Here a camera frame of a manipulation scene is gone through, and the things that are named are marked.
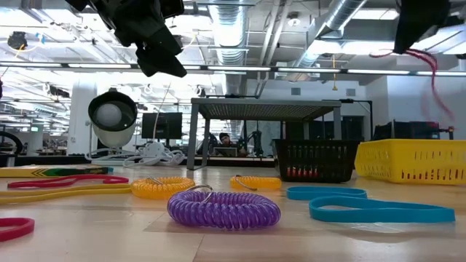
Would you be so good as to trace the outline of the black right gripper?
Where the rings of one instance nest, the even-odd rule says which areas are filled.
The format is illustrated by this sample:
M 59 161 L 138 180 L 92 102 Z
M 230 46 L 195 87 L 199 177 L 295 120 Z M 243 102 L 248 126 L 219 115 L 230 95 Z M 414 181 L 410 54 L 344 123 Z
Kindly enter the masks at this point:
M 419 40 L 434 23 L 445 20 L 449 15 L 449 0 L 397 0 L 400 13 L 393 52 L 402 55 Z

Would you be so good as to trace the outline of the red rubber band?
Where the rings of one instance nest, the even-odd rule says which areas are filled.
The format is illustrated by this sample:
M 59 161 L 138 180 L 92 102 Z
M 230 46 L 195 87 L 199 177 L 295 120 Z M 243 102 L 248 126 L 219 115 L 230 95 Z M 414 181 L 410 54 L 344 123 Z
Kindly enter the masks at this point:
M 34 231 L 35 220 L 31 218 L 0 218 L 0 242 L 6 242 L 30 234 Z
M 392 49 L 378 49 L 376 50 L 378 53 L 369 53 L 369 57 L 371 58 L 382 58 L 382 57 L 387 57 L 390 55 L 395 54 L 394 50 Z M 425 52 L 419 49 L 407 49 L 404 54 L 409 55 L 411 57 L 415 57 L 418 60 L 421 60 L 428 64 L 431 70 L 431 77 L 430 77 L 430 91 L 433 97 L 433 101 L 436 104 L 437 107 L 447 116 L 449 121 L 454 122 L 454 113 L 451 111 L 451 109 L 441 100 L 440 95 L 438 94 L 438 91 L 435 86 L 435 78 L 437 76 L 437 71 L 438 71 L 438 61 L 434 57 L 434 55 L 430 54 L 429 52 Z M 431 120 L 431 115 L 430 115 L 430 110 L 428 108 L 428 102 L 427 102 L 427 96 L 426 94 L 423 93 L 422 95 L 422 102 L 421 102 L 421 112 L 422 115 L 426 118 L 426 120 Z
M 13 182 L 7 188 L 56 188 L 71 186 L 81 180 L 101 180 L 103 184 L 128 183 L 128 178 L 111 175 L 69 175 L 46 180 L 28 180 L 23 182 Z

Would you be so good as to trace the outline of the yellow plastic basket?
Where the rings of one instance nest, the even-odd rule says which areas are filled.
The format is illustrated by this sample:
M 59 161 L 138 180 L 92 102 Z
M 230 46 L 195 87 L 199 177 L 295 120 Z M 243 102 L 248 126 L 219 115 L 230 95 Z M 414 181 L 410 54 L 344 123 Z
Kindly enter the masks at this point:
M 391 183 L 466 185 L 466 140 L 386 139 L 361 143 L 361 177 Z

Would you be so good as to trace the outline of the orange coil wristband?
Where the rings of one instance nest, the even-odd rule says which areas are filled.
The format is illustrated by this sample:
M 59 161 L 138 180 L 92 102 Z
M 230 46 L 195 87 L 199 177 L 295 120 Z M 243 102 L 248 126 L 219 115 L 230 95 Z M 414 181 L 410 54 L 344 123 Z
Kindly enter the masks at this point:
M 169 199 L 179 191 L 195 186 L 190 178 L 141 178 L 130 184 L 131 192 L 141 199 Z

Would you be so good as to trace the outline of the yellow rubber band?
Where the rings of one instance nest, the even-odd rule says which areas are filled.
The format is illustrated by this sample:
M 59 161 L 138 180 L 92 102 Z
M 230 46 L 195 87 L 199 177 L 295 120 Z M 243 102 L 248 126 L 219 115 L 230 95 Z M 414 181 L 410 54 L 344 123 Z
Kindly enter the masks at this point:
M 130 192 L 131 188 L 128 184 L 99 184 L 32 191 L 0 191 L 0 205 L 16 205 L 94 194 L 129 194 Z

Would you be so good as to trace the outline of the black plastic basket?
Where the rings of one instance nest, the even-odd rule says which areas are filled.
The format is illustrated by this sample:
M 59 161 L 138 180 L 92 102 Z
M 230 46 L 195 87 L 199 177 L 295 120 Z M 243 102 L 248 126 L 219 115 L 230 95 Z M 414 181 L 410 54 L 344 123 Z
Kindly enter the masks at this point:
M 352 177 L 359 144 L 356 140 L 273 140 L 275 168 L 287 182 L 345 183 Z M 318 176 L 288 177 L 288 167 L 313 168 Z

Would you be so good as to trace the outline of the yellow coil wristband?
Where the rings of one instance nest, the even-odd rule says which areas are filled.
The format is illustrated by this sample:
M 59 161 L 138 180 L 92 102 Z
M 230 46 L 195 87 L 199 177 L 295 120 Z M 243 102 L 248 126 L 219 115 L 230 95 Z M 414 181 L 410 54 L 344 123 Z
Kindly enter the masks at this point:
M 282 185 L 279 178 L 241 175 L 232 177 L 229 182 L 232 188 L 243 188 L 251 191 L 278 190 Z

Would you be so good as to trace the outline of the yellow crayon box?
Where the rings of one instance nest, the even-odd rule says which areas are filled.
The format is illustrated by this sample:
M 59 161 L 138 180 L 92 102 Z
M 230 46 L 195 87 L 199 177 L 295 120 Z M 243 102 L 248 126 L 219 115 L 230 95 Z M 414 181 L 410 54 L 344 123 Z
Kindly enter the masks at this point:
M 69 175 L 97 174 L 113 172 L 113 167 L 99 165 L 27 165 L 19 167 L 0 167 L 0 178 L 51 178 Z

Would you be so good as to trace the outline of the purple coil wristband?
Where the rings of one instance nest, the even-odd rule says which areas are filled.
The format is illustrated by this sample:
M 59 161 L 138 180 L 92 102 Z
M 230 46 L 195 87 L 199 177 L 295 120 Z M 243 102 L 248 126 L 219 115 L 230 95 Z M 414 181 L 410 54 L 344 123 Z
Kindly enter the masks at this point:
M 277 224 L 281 211 L 265 196 L 252 193 L 180 191 L 167 202 L 169 216 L 185 226 L 246 230 Z

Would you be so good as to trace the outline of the red coil wristband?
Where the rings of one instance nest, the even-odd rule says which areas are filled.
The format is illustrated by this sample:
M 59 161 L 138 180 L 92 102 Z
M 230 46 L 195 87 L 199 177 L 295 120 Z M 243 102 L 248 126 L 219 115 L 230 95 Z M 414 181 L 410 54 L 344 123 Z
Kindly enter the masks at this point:
M 316 178 L 318 176 L 318 171 L 306 167 L 288 167 L 286 175 L 292 178 Z

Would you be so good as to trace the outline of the blue rubber band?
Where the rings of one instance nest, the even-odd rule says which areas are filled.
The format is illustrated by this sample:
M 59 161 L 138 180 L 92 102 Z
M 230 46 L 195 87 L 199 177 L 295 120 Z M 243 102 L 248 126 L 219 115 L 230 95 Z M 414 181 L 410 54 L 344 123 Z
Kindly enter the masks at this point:
M 286 189 L 286 196 L 292 200 L 313 200 L 321 197 L 368 198 L 363 189 L 333 186 L 293 186 Z
M 456 220 L 449 207 L 388 202 L 349 196 L 323 196 L 309 201 L 311 218 L 335 223 L 447 223 Z

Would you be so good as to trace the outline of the black background monitor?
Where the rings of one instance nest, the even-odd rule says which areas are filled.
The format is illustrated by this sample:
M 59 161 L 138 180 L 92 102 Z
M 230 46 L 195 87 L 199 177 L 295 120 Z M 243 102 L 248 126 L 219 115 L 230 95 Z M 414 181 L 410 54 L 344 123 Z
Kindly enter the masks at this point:
M 144 113 L 141 137 L 145 139 L 181 139 L 182 113 Z

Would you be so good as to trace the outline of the black background equipment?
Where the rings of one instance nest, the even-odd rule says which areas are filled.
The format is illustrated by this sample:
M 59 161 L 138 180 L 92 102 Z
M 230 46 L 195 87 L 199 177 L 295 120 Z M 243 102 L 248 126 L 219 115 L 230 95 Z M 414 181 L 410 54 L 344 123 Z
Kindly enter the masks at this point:
M 384 139 L 423 139 L 439 140 L 441 133 L 447 133 L 449 140 L 454 139 L 454 127 L 440 128 L 438 122 L 399 122 L 391 121 L 374 128 L 372 140 Z

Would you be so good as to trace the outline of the silver ventilation duct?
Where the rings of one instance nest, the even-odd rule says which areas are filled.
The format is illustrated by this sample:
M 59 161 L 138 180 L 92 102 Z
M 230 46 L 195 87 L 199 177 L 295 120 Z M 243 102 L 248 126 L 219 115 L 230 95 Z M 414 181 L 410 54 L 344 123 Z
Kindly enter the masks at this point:
M 317 40 L 341 39 L 344 27 L 363 7 L 367 0 L 332 0 L 328 11 L 314 18 L 307 31 L 307 48 L 293 67 L 311 67 L 325 51 L 318 51 Z
M 217 46 L 218 63 L 221 66 L 245 64 L 245 29 L 248 8 L 233 4 L 236 0 L 215 0 L 208 7 L 213 21 L 213 38 Z

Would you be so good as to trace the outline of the black aluminium table frame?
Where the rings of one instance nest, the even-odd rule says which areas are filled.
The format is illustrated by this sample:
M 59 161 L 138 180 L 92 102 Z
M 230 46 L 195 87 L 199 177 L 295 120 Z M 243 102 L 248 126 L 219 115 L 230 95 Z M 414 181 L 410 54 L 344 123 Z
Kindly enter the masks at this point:
M 78 156 L 18 156 L 14 166 L 23 165 L 65 165 L 65 164 L 89 164 L 82 155 Z M 274 167 L 273 158 L 222 158 L 212 157 L 207 160 L 207 166 L 219 167 Z

